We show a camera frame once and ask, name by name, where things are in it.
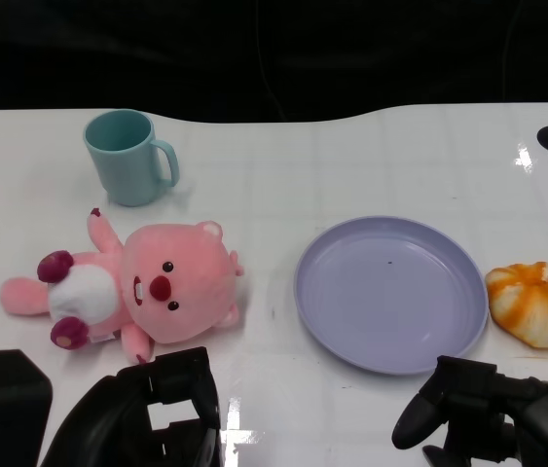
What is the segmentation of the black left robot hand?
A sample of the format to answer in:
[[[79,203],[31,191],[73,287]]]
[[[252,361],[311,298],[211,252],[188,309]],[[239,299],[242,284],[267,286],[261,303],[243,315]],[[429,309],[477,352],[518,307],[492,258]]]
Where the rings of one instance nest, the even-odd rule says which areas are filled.
[[[148,407],[190,402],[193,419],[152,427]],[[221,466],[219,399],[205,347],[95,384],[57,430],[44,466]]]

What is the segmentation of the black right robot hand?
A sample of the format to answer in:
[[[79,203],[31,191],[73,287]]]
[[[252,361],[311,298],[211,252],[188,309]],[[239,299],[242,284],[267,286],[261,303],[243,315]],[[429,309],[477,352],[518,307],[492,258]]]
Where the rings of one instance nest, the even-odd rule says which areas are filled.
[[[392,432],[398,449],[422,445],[447,425],[442,447],[423,446],[431,466],[475,459],[548,466],[548,381],[512,378],[493,364],[441,356]]]

